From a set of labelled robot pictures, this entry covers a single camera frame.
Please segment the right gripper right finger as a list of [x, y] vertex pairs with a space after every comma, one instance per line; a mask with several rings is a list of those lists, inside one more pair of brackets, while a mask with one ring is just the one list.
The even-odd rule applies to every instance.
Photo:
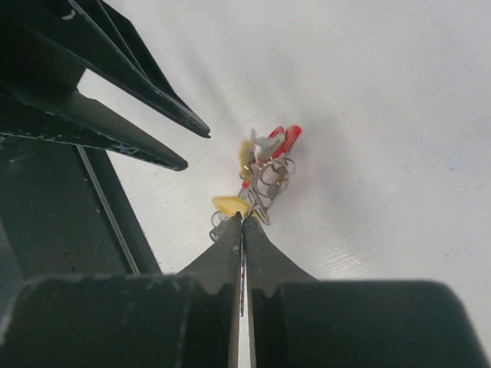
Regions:
[[248, 218], [242, 226], [254, 367], [488, 367], [445, 284], [319, 281]]

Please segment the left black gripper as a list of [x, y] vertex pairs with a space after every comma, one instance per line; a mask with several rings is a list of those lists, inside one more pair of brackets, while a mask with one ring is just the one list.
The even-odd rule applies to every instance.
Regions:
[[209, 137], [210, 128], [174, 91], [131, 21], [103, 1], [24, 1], [22, 8], [19, 1], [1, 2], [1, 135], [110, 150], [174, 171], [188, 167], [169, 147], [74, 89], [84, 67], [60, 51]]

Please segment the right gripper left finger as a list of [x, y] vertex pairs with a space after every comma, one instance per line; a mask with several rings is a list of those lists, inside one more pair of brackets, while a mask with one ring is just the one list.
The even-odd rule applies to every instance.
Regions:
[[177, 274], [30, 280], [1, 325], [3, 367], [235, 367], [242, 219]]

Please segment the key with yellow window tag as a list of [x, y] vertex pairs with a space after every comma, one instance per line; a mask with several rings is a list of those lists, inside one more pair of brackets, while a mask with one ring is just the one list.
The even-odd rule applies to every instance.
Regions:
[[209, 237], [213, 242], [222, 235], [230, 218], [239, 213], [244, 219], [252, 211], [252, 205], [239, 196], [215, 196], [212, 198], [212, 204], [216, 209], [210, 219], [213, 228], [209, 232]]

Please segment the red handled key organizer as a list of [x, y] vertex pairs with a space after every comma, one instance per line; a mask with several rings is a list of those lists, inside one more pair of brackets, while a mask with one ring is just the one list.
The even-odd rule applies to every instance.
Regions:
[[247, 201], [249, 213], [270, 225], [269, 210], [289, 186], [296, 173], [290, 152], [302, 134], [299, 125], [277, 126], [269, 135], [259, 136], [251, 129], [239, 148], [239, 198]]

